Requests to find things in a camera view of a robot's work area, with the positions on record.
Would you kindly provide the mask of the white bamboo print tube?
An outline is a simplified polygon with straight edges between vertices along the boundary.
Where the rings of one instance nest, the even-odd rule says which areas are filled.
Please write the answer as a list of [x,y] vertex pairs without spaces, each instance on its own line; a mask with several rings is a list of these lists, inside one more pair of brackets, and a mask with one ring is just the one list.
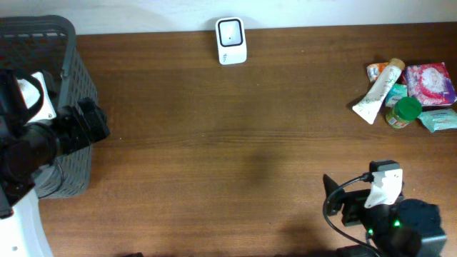
[[397,82],[405,67],[406,65],[402,60],[391,59],[368,93],[352,107],[352,110],[364,121],[372,125],[384,99],[392,86]]

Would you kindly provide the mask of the green lid jar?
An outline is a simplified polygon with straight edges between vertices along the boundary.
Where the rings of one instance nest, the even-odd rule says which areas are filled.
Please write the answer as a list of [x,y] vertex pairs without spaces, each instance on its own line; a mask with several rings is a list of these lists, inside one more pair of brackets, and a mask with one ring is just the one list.
[[418,118],[422,112],[421,103],[413,97],[403,97],[386,114],[387,123],[395,129],[402,129]]

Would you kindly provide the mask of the mint toilet tissue pack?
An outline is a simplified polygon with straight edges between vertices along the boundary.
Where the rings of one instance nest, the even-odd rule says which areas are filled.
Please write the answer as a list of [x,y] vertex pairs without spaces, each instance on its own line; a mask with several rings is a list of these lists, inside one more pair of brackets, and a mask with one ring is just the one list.
[[418,118],[431,133],[457,127],[457,115],[453,109],[425,111]]

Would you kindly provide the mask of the teal tissue packet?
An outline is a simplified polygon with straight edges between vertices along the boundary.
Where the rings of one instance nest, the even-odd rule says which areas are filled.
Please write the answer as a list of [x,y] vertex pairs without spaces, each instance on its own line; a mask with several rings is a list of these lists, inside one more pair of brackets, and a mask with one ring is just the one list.
[[385,107],[393,107],[403,97],[407,97],[408,87],[404,84],[394,84],[385,98]]

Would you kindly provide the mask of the orange tissue packet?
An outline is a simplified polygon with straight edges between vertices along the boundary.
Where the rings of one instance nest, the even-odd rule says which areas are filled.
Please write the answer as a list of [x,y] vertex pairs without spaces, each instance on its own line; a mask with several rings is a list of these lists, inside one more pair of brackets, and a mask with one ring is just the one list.
[[373,83],[381,75],[382,71],[388,66],[388,62],[370,64],[366,68],[368,80]]

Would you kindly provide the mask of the red purple snack bag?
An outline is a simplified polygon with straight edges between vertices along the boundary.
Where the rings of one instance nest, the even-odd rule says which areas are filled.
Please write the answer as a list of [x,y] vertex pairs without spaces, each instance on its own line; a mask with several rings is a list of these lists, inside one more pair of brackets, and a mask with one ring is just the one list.
[[422,106],[450,106],[456,102],[456,90],[444,62],[407,66],[401,78],[408,95]]

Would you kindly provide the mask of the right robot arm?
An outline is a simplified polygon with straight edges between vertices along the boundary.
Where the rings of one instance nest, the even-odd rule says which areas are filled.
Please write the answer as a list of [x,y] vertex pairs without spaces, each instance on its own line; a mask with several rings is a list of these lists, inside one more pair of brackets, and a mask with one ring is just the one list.
[[447,235],[439,207],[403,195],[403,170],[393,160],[372,161],[369,171],[339,185],[323,175],[323,217],[353,246],[337,256],[440,256]]

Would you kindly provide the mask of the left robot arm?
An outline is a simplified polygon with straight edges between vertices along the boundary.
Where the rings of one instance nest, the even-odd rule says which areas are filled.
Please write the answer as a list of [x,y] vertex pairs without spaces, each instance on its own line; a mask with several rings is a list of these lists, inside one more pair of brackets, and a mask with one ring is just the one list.
[[105,113],[92,99],[40,119],[50,103],[40,80],[22,70],[1,70],[2,256],[51,256],[34,173],[110,134]]

